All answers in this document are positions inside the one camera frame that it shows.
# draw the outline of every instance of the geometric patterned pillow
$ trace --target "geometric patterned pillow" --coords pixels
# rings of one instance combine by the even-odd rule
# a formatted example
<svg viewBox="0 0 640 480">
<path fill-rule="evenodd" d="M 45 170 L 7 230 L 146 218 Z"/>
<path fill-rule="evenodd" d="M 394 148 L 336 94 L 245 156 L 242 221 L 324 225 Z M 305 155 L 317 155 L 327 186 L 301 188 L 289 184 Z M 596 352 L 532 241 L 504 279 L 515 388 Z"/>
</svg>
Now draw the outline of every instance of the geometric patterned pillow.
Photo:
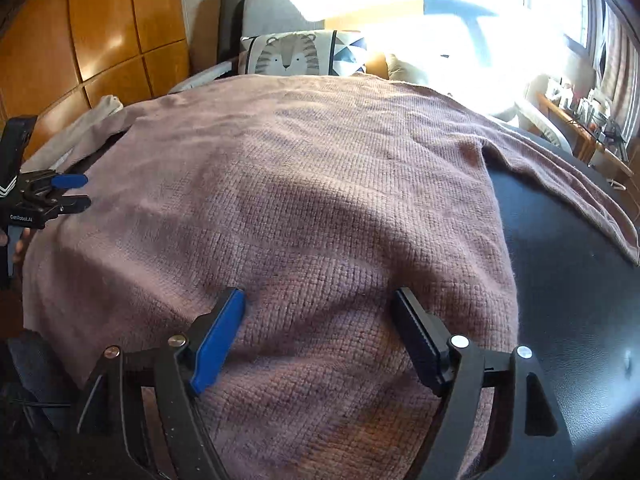
<svg viewBox="0 0 640 480">
<path fill-rule="evenodd" d="M 350 76 L 366 61 L 361 32 L 304 30 L 242 38 L 238 73 Z"/>
</svg>

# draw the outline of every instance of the cable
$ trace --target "cable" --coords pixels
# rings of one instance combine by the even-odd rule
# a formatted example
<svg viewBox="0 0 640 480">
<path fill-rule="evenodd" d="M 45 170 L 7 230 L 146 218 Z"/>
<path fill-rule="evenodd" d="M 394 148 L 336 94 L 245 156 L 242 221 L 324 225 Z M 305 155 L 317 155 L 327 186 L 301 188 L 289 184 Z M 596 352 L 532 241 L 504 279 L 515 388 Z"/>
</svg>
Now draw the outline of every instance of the cable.
<svg viewBox="0 0 640 480">
<path fill-rule="evenodd" d="M 9 399 L 9 402 L 20 404 L 21 406 L 29 406 L 30 408 L 71 408 L 71 404 L 67 402 L 33 402 L 21 399 Z"/>
</svg>

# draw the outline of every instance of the black leather surface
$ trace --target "black leather surface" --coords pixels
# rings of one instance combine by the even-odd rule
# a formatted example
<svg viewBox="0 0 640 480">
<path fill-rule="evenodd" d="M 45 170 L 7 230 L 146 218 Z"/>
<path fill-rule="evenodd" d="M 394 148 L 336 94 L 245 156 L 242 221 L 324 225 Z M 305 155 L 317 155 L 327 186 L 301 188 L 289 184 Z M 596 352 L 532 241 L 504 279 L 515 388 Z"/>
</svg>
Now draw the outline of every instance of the black leather surface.
<svg viewBox="0 0 640 480">
<path fill-rule="evenodd" d="M 488 164 L 518 287 L 519 340 L 538 356 L 588 478 L 640 427 L 640 268 L 570 206 Z"/>
</svg>

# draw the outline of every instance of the striped curtain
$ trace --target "striped curtain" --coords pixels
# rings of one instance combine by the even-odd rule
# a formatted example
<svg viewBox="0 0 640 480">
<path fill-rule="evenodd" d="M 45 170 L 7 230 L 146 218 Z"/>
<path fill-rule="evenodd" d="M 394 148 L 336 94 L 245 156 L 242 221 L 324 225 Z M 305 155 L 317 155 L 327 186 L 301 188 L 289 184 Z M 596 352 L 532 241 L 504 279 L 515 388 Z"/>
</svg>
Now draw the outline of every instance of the striped curtain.
<svg viewBox="0 0 640 480">
<path fill-rule="evenodd" d="M 606 62 L 602 92 L 612 101 L 611 114 L 628 143 L 638 134 L 640 57 L 615 14 L 606 8 Z"/>
</svg>

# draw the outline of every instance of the silver bolt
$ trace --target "silver bolt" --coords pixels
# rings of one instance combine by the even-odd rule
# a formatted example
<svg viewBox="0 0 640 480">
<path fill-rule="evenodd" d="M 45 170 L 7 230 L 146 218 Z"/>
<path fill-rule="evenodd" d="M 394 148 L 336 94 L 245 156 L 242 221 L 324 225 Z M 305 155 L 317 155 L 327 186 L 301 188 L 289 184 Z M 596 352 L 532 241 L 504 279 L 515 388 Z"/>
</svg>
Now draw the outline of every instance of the silver bolt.
<svg viewBox="0 0 640 480">
<path fill-rule="evenodd" d="M 113 359 L 120 355 L 120 349 L 117 346 L 110 346 L 104 351 L 104 356 L 107 359 Z"/>
<path fill-rule="evenodd" d="M 457 348 L 466 348 L 469 346 L 469 339 L 457 334 L 451 338 L 451 344 Z"/>
<path fill-rule="evenodd" d="M 518 346 L 518 349 L 516 350 L 516 352 L 523 359 L 530 359 L 531 356 L 533 355 L 531 348 L 529 348 L 528 346 Z"/>
<path fill-rule="evenodd" d="M 176 335 L 172 335 L 169 338 L 169 341 L 167 341 L 169 343 L 169 346 L 173 346 L 174 348 L 178 348 L 182 345 L 184 345 L 187 342 L 187 338 L 185 338 L 185 336 L 183 336 L 182 334 L 176 334 Z"/>
</svg>

